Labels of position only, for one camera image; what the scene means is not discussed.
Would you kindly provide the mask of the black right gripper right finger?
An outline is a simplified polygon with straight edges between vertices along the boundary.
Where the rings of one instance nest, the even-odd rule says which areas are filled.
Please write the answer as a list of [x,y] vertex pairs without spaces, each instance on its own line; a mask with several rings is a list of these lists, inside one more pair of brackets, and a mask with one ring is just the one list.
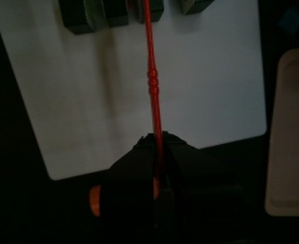
[[240,244],[243,190],[236,173],[208,153],[164,134],[157,244]]

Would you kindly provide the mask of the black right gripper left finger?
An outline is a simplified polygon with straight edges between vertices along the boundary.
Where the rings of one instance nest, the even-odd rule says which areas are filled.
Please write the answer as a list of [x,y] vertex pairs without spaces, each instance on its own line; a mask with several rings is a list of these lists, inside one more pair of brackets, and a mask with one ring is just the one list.
[[103,244],[151,244],[153,240],[153,135],[141,137],[101,182]]

